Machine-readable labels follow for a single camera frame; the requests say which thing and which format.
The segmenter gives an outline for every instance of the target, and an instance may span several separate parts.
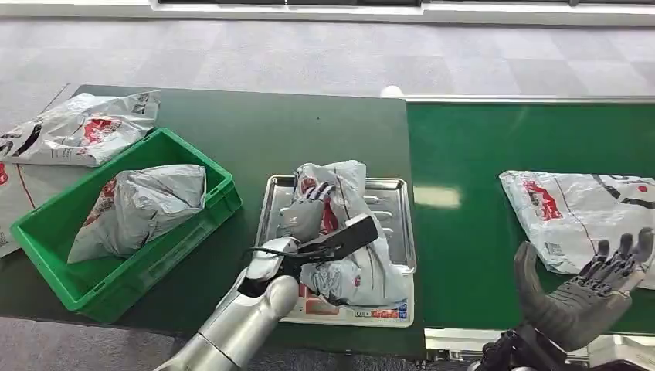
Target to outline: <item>gray carpet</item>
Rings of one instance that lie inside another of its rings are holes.
[[[389,84],[411,94],[655,95],[654,40],[649,29],[3,19],[0,131],[81,83],[359,96]],[[0,371],[148,370],[173,348],[162,335],[0,318]],[[415,366],[266,349],[250,369]]]

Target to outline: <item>stainless steel tray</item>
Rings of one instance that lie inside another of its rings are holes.
[[[268,179],[255,241],[257,246],[275,238],[280,211],[291,204],[294,183],[292,175],[273,175]],[[416,253],[407,183],[402,179],[367,178],[364,197],[385,231],[391,262],[400,266],[403,273],[412,273],[416,269]]]

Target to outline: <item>green bin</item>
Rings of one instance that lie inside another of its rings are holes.
[[[205,209],[152,240],[129,259],[103,257],[66,264],[73,240],[100,193],[123,170],[205,166]],[[241,207],[232,175],[189,143],[159,128],[12,225],[16,241],[61,302],[103,323],[116,321]]]

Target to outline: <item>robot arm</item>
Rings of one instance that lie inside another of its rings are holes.
[[[652,252],[651,228],[643,228],[634,245],[631,234],[621,236],[619,248],[611,257],[609,242],[601,240],[596,255],[577,276],[546,294],[535,271],[536,249],[524,242],[514,257],[524,320],[504,332],[495,343],[486,344],[482,361],[470,369],[580,369],[566,362],[566,352],[588,345],[623,316],[632,304],[630,292],[646,277]],[[594,365],[594,369],[604,367],[604,364]],[[636,368],[623,362],[620,369]]]
[[[242,369],[294,308],[304,264],[340,260],[378,238],[371,216],[361,214],[346,227],[320,236],[323,199],[331,186],[309,189],[284,214],[278,238],[255,251],[249,266],[214,313],[175,356],[155,371]]]

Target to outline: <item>plastic parcel bag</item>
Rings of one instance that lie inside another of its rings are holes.
[[[80,94],[0,134],[0,257],[20,248],[12,223],[89,172],[49,165],[100,165],[154,128],[158,108],[158,91]]]
[[[366,165],[354,160],[326,166],[302,165],[296,171],[294,199],[321,182],[335,186],[326,198],[321,233],[331,233],[361,213],[373,216],[364,200]],[[343,260],[305,264],[300,282],[330,304],[355,309],[394,307],[406,299],[406,280],[392,264],[385,233],[374,216],[373,219],[380,235],[377,240]]]
[[[0,162],[99,166],[154,127],[159,92],[82,93],[0,135]]]
[[[655,227],[652,178],[517,171],[499,177],[549,271],[577,274],[600,240],[616,249],[622,234],[636,236],[645,226]],[[655,270],[648,270],[640,287],[655,289]]]
[[[119,172],[75,236],[68,263],[129,257],[205,207],[205,168],[168,165]]]

